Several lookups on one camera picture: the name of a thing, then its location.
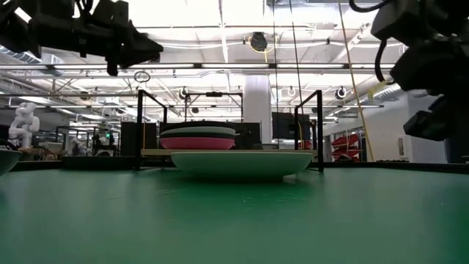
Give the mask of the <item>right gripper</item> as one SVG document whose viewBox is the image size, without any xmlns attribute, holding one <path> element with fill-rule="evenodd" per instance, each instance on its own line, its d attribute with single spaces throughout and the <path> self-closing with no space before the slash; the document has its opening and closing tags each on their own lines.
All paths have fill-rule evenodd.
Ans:
<svg viewBox="0 0 469 264">
<path fill-rule="evenodd" d="M 403 125 L 407 135 L 443 141 L 468 123 L 467 1 L 385 1 L 372 34 L 406 46 L 390 72 L 402 90 L 437 98 Z"/>
</svg>

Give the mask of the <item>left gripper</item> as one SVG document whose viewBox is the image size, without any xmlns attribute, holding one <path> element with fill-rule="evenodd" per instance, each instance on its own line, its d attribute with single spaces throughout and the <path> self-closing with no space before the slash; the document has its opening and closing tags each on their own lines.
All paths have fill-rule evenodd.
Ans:
<svg viewBox="0 0 469 264">
<path fill-rule="evenodd" d="M 132 48 L 157 49 L 131 50 L 122 54 L 125 42 Z M 125 30 L 125 19 L 119 16 L 107 19 L 35 16 L 29 21 L 29 50 L 41 57 L 43 47 L 78 52 L 82 57 L 88 54 L 103 56 L 111 76 L 117 75 L 118 67 L 159 62 L 163 52 L 163 46 L 148 38 L 147 33 L 139 32 L 132 20 L 128 21 Z"/>
</svg>

